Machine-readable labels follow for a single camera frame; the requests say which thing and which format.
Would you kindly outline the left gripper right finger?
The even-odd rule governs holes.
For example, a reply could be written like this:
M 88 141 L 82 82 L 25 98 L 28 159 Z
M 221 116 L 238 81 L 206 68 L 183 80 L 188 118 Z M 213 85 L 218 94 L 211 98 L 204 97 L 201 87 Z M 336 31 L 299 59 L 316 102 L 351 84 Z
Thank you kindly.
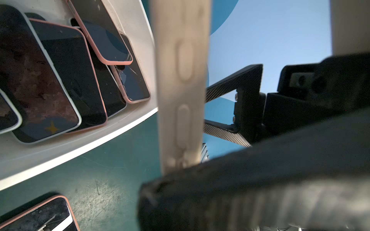
M 370 228 L 370 111 L 360 110 L 143 184 L 143 231 Z

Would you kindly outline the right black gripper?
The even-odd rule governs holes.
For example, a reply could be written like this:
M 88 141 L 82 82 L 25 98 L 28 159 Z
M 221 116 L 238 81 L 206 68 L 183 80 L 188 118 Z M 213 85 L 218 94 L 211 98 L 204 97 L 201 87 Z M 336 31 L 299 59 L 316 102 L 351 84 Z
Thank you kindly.
M 267 94 L 262 124 L 280 135 L 369 106 L 369 53 L 331 56 L 285 66 L 277 92 Z

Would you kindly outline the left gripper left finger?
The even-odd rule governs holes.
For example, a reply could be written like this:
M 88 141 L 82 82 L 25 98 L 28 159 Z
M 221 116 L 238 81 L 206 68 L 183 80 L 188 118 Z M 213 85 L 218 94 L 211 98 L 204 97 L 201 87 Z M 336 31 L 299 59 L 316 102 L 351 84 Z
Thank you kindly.
M 205 134 L 230 141 L 243 147 L 254 143 L 266 98 L 260 93 L 263 65 L 253 64 L 242 68 L 206 89 L 206 103 L 236 90 L 233 123 L 230 125 L 204 120 Z

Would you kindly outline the white case phone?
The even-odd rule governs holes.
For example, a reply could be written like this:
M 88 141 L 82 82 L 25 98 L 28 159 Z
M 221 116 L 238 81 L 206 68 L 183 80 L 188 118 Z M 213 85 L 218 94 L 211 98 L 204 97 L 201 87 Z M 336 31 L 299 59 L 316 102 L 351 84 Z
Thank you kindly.
M 151 1 L 164 175 L 200 162 L 211 1 Z

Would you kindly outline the pink case phone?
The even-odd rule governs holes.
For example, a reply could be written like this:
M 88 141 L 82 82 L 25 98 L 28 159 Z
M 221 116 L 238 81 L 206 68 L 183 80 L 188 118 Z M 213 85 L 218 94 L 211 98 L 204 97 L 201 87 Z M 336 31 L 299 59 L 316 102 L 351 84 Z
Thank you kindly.
M 67 0 L 99 61 L 106 65 L 129 65 L 132 55 L 100 0 Z
M 65 196 L 55 195 L 1 223 L 2 231 L 78 231 L 79 225 Z

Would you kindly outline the white plastic storage box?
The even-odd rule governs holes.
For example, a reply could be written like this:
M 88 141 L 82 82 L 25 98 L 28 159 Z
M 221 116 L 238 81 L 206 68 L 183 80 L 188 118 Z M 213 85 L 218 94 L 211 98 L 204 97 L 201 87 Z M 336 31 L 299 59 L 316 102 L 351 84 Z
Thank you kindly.
M 119 31 L 130 39 L 150 99 L 128 105 L 99 128 L 59 135 L 36 144 L 23 144 L 11 132 L 1 135 L 1 189 L 7 189 L 72 160 L 134 128 L 158 110 L 155 46 L 141 1 L 105 1 Z

